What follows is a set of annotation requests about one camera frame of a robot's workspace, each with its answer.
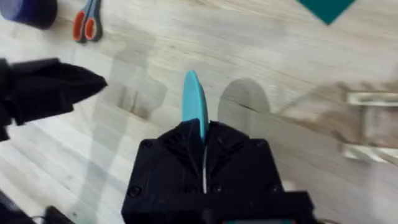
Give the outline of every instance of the teal paper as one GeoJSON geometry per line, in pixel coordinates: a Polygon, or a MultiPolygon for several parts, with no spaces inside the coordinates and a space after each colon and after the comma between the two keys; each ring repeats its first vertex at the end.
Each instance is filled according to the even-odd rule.
{"type": "Polygon", "coordinates": [[[326,24],[331,24],[355,0],[298,0],[326,24]]]}

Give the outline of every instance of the blue plastic piece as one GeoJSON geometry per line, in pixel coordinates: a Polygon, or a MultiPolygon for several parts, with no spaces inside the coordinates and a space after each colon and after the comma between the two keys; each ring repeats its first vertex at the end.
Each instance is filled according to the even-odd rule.
{"type": "Polygon", "coordinates": [[[182,121],[199,119],[200,137],[204,142],[209,126],[205,92],[200,85],[195,71],[190,70],[185,76],[182,96],[182,121]]]}
{"type": "Polygon", "coordinates": [[[5,19],[39,29],[48,29],[57,11],[57,0],[0,0],[0,12],[5,19]]]}

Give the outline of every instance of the screw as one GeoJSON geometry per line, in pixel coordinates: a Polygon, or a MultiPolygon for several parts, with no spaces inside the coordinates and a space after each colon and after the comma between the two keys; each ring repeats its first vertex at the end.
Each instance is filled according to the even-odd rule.
{"type": "Polygon", "coordinates": [[[130,197],[138,197],[141,194],[141,188],[138,186],[132,186],[129,189],[129,196],[130,197]]]}
{"type": "Polygon", "coordinates": [[[144,140],[142,142],[142,146],[144,146],[144,148],[150,148],[150,147],[152,147],[152,145],[153,145],[153,143],[151,140],[144,140]]]}
{"type": "Polygon", "coordinates": [[[268,191],[271,192],[271,193],[276,193],[278,191],[278,185],[270,184],[268,186],[268,191]]]}
{"type": "Polygon", "coordinates": [[[222,185],[215,184],[211,187],[211,191],[213,193],[222,193],[224,191],[224,187],[222,185]]]}
{"type": "Polygon", "coordinates": [[[258,140],[258,142],[257,142],[257,144],[256,144],[257,147],[262,147],[262,146],[264,146],[264,145],[265,145],[264,140],[258,140]]]}

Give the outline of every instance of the wood grain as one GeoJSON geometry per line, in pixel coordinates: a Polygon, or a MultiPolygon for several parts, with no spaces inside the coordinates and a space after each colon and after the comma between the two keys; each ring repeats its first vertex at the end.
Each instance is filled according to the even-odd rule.
{"type": "Polygon", "coordinates": [[[60,57],[109,87],[74,113],[10,128],[0,189],[29,215],[54,205],[77,223],[122,223],[137,147],[179,123],[194,69],[210,119],[269,140],[281,177],[310,192],[319,217],[398,220],[398,168],[348,160],[339,143],[360,141],[348,90],[397,90],[397,1],[356,1],[325,26],[293,0],[103,0],[104,37],[86,45],[72,39],[85,0],[58,3],[50,30],[0,19],[0,57],[60,57]]]}

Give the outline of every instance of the light blue object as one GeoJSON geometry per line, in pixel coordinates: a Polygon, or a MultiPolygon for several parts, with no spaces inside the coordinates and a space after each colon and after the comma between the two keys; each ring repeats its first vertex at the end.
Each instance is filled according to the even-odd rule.
{"type": "Polygon", "coordinates": [[[209,126],[206,96],[195,71],[190,70],[185,76],[182,94],[182,121],[199,119],[200,137],[204,142],[209,126]]]}

